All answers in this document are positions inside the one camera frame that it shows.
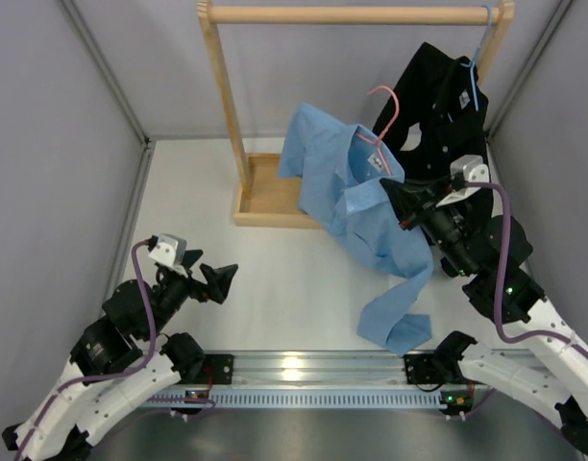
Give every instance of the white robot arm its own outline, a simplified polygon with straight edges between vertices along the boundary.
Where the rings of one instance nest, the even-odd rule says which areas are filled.
[[[157,284],[142,279],[135,251],[149,247],[158,266]],[[161,235],[133,248],[137,280],[117,287],[103,304],[106,316],[86,328],[72,349],[57,384],[32,417],[2,434],[15,461],[84,460],[121,419],[159,390],[192,379],[205,355],[188,333],[173,334],[156,351],[157,333],[187,298],[222,303],[237,265],[201,264],[207,283],[191,276],[202,251],[186,251],[184,240]],[[143,357],[136,341],[149,341]]]
[[[501,339],[522,344],[553,376],[523,368],[458,331],[437,348],[432,366],[444,382],[470,379],[521,401],[588,455],[588,346],[559,316],[543,289],[520,269],[532,247],[511,217],[505,191],[489,182],[488,171],[480,157],[463,156],[444,180],[420,185],[385,179],[381,185],[401,227],[421,226],[441,249],[448,275],[476,275],[463,291],[476,311],[495,324]],[[503,216],[474,230],[451,206],[481,188],[500,193]]]

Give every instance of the white label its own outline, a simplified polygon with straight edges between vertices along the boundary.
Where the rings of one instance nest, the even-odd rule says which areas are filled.
[[[373,167],[378,170],[381,171],[383,170],[383,162],[381,161],[381,158],[378,157],[377,154],[372,154],[369,158],[369,163],[371,163],[371,165],[373,165]]]
[[[467,107],[471,100],[469,99],[469,93],[466,89],[460,93],[460,96],[458,96],[458,101],[460,102],[461,109],[465,109],[465,107]]]

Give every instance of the clothes hanger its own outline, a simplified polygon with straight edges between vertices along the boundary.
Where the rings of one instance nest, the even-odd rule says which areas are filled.
[[[474,93],[474,107],[476,108],[476,112],[479,111],[479,103],[478,103],[478,92],[476,91],[476,79],[474,78],[474,68],[476,67],[476,62],[478,61],[478,54],[479,50],[481,50],[484,41],[486,40],[486,36],[493,27],[493,10],[488,5],[482,5],[488,11],[488,24],[486,25],[486,30],[484,31],[484,35],[482,36],[482,40],[479,42],[478,48],[474,52],[469,64],[460,64],[463,67],[469,68],[469,74],[471,75],[471,89]]]
[[[376,140],[369,139],[368,137],[366,137],[360,133],[356,133],[356,136],[358,136],[361,139],[364,139],[369,144],[374,144],[374,145],[378,146],[378,154],[381,158],[383,166],[385,167],[388,175],[392,176],[392,170],[390,169],[390,165],[388,165],[388,162],[386,161],[385,157],[383,156],[383,152],[381,151],[381,143],[382,143],[383,137],[386,136],[386,133],[388,133],[388,130],[390,130],[390,128],[392,127],[392,124],[395,122],[395,120],[399,116],[399,111],[401,108],[399,106],[399,98],[397,97],[396,93],[392,90],[392,88],[389,86],[386,86],[386,85],[376,86],[375,88],[373,88],[371,91],[369,91],[367,93],[367,96],[372,95],[373,93],[375,93],[379,89],[384,89],[390,93],[390,96],[392,97],[392,101],[394,101],[394,115],[392,116],[392,118],[390,119],[390,122],[388,122],[386,127],[381,131],[380,135],[378,136],[378,138]]]

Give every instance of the pink hanger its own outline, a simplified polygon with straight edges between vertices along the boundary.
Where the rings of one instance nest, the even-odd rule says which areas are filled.
[[[392,124],[395,122],[395,120],[399,116],[399,110],[400,110],[399,98],[397,98],[397,95],[392,90],[392,88],[389,87],[389,86],[386,86],[386,85],[376,86],[375,88],[373,88],[371,91],[369,91],[367,93],[367,96],[372,95],[378,89],[385,89],[386,91],[388,91],[390,93],[390,96],[392,96],[392,100],[394,101],[394,108],[395,108],[394,115],[390,119],[390,122],[388,122],[388,124],[386,125],[386,128],[383,129],[383,131],[380,133],[380,135],[378,136],[378,138],[376,140],[369,139],[368,137],[363,136],[360,133],[356,133],[356,136],[358,136],[361,139],[364,139],[369,144],[377,144],[377,146],[378,146],[378,154],[380,155],[381,161],[383,162],[383,165],[386,167],[386,171],[388,172],[388,174],[390,176],[392,176],[392,170],[390,169],[390,166],[388,165],[388,162],[386,161],[385,157],[383,156],[383,152],[381,151],[381,143],[382,143],[383,137],[386,135],[386,133],[388,133],[388,130],[390,130],[390,128],[392,127]]]

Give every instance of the gray wall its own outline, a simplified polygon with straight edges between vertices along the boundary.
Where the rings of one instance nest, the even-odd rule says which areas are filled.
[[[574,2],[494,140],[532,268],[588,341],[588,0]]]
[[[0,433],[96,318],[139,154],[58,4],[0,1]]]
[[[156,135],[223,135],[224,115],[195,0],[77,0],[144,129]],[[222,5],[494,5],[496,0],[219,0]],[[499,107],[557,0],[516,0],[516,18],[483,89]],[[348,122],[372,125],[384,95],[422,41],[471,55],[481,27],[220,26],[241,130],[282,134],[306,100]]]

